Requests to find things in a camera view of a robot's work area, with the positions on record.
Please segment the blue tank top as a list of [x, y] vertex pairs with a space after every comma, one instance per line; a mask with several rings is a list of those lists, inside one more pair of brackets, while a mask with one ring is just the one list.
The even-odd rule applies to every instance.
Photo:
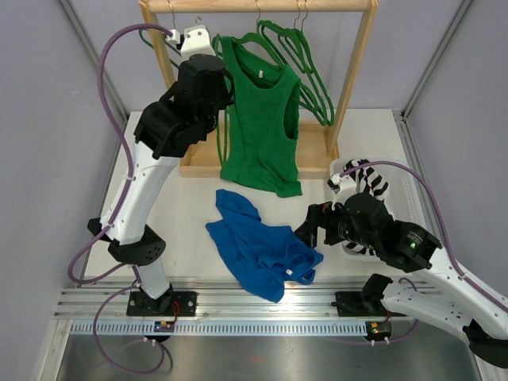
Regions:
[[244, 196], [216, 191], [215, 206], [221, 220], [206, 224], [218, 254], [241, 287], [269, 302], [280, 302], [285, 282], [304, 286], [315, 278], [324, 256], [307, 247], [288, 225], [262, 222], [259, 211]]

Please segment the zebra striped tank top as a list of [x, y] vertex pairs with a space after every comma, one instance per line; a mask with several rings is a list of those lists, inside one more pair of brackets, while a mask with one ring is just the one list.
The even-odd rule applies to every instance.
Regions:
[[[384, 202], [389, 193], [389, 183], [373, 167], [362, 167], [350, 174], [356, 181], [356, 193], [367, 193], [374, 199]], [[354, 242], [343, 242], [345, 252], [351, 256], [375, 257], [375, 250]]]

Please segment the green hanger with metal hook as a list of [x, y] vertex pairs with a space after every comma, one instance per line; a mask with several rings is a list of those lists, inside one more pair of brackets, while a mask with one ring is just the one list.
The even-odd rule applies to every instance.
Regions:
[[[148, 1], [139, 0], [138, 2], [144, 21], [149, 24], [158, 25], [158, 17], [149, 10]], [[148, 35], [151, 39], [152, 46], [154, 48], [156, 58], [158, 59], [161, 70], [165, 71], [166, 69], [171, 68], [170, 58], [167, 53], [166, 44], [164, 43], [164, 34], [159, 30], [149, 29]]]

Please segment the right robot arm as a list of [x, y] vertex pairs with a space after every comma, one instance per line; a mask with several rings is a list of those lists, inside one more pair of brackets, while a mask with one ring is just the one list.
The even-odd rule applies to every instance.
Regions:
[[395, 220], [385, 204], [369, 194], [354, 194], [343, 204], [313, 204], [296, 236], [317, 245], [352, 242], [371, 249], [385, 264], [434, 285], [448, 299], [419, 294], [392, 279], [372, 275], [360, 295], [368, 314], [386, 309], [416, 318], [459, 338], [479, 358], [507, 366], [507, 298], [465, 270], [457, 270], [445, 247], [426, 229]]

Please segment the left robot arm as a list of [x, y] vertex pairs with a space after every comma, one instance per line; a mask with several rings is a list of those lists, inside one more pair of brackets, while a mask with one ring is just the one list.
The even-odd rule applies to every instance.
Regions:
[[188, 148], [215, 130], [220, 111], [233, 104], [233, 77], [223, 61], [196, 54], [179, 66], [176, 82], [147, 106], [134, 131], [133, 172], [118, 193], [119, 210], [89, 220], [87, 228], [107, 242], [110, 255], [133, 266], [140, 289], [129, 296], [129, 316], [164, 316], [177, 310], [177, 298], [161, 256], [166, 243], [147, 224], [152, 207]]

